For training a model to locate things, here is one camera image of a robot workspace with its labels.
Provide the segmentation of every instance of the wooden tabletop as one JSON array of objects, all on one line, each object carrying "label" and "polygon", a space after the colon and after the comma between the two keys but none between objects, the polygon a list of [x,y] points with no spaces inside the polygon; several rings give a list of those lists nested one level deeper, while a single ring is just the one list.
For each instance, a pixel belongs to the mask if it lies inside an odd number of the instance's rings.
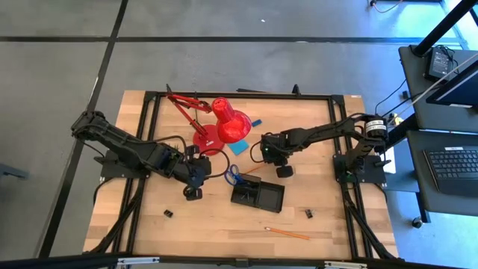
[{"label": "wooden tabletop", "polygon": [[[116,126],[136,134],[144,91],[124,93]],[[327,102],[318,100],[230,99],[234,109],[246,113],[262,124],[252,128],[245,138],[249,146],[266,132],[280,132],[296,127],[311,128],[330,123]],[[345,96],[347,114],[363,112],[360,96]],[[146,120],[149,126],[150,114]],[[194,110],[188,113],[194,117]],[[213,113],[198,111],[201,124],[216,123]],[[181,135],[192,144],[194,129],[168,99],[161,99],[155,138]],[[178,141],[170,145],[182,146]],[[256,167],[249,150],[234,155],[225,146],[233,164],[242,171]],[[209,179],[202,186],[203,198],[188,202],[182,195],[184,184],[153,173],[146,181],[137,228],[134,253],[164,256],[210,256],[288,259],[350,259],[347,225],[339,185],[335,181],[332,140],[315,143],[294,153],[289,163],[294,169],[290,178],[279,179],[276,168],[268,164],[251,173],[262,181],[285,186],[280,213],[231,203],[232,186],[223,177]],[[258,147],[255,159],[261,159]],[[221,154],[210,157],[213,173],[221,173],[226,160]],[[125,179],[114,179],[98,192],[84,250],[91,250],[106,235],[118,217]],[[394,235],[383,193],[374,185],[361,184],[367,222],[377,238],[392,254],[397,254]],[[172,218],[164,210],[174,213]],[[314,211],[308,219],[305,210]],[[265,226],[307,235],[311,240],[293,238],[264,230]],[[125,249],[129,231],[125,225],[121,250]],[[360,228],[355,224],[358,251],[364,255]]]}]

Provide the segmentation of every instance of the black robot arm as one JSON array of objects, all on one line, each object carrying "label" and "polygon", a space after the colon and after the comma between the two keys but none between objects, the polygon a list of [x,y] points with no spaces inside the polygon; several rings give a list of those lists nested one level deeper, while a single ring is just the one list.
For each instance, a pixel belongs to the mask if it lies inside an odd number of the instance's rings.
[{"label": "black robot arm", "polygon": [[[356,131],[356,123],[363,121],[363,132]],[[376,115],[354,114],[345,120],[317,126],[310,129],[295,128],[278,134],[266,133],[261,136],[261,152],[265,163],[281,166],[279,177],[292,176],[292,169],[286,168],[287,158],[294,152],[302,151],[312,143],[336,137],[352,137],[357,145],[346,153],[346,169],[353,174],[364,172],[364,158],[375,146],[383,146],[388,133],[385,119]]]},{"label": "black robot arm", "polygon": [[197,146],[186,147],[184,154],[165,143],[140,140],[111,125],[99,111],[83,112],[72,126],[72,135],[82,141],[100,142],[116,153],[119,162],[129,169],[172,176],[193,189],[199,189],[211,174],[207,157],[193,157],[199,153]]}]

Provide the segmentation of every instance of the black keyboard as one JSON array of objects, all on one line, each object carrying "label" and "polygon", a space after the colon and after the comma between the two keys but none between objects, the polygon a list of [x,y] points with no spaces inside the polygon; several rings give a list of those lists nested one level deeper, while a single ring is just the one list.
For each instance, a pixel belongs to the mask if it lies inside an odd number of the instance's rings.
[{"label": "black keyboard", "polygon": [[423,153],[440,192],[478,197],[478,146],[446,147]]}]

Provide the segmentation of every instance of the scissors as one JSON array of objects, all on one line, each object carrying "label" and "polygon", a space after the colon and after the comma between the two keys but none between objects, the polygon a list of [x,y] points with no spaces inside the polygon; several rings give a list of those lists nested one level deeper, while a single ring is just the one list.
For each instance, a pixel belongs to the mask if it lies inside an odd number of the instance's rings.
[{"label": "scissors", "polygon": [[229,167],[226,174],[224,174],[224,178],[226,178],[226,181],[233,186],[235,186],[238,182],[243,181],[243,179],[239,175],[239,167],[235,164]]}]

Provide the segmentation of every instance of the concrete floor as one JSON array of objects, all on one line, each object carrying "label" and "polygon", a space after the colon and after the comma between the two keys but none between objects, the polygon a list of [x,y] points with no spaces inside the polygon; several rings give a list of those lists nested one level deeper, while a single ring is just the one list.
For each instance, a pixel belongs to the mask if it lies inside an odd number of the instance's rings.
[{"label": "concrete floor", "polygon": [[[384,9],[391,4],[380,2]],[[0,1],[0,36],[109,36],[119,6],[120,0]],[[443,17],[439,4],[409,2],[379,14],[365,0],[130,0],[119,35],[424,37]],[[397,52],[403,45],[117,43],[97,109],[114,121],[124,90],[164,90],[166,83],[175,90],[270,92],[290,92],[297,83],[304,93],[360,94],[373,113],[404,79]],[[69,127],[87,104],[105,47],[0,43],[0,163],[31,174],[28,181],[0,180],[2,260],[34,255],[71,150]],[[398,102],[392,97],[379,112]],[[83,247],[100,171],[93,156],[84,150],[54,256]],[[409,221],[419,215],[414,194],[389,193],[388,205],[400,257],[478,268],[478,218],[431,214],[432,223],[413,229]]]}]

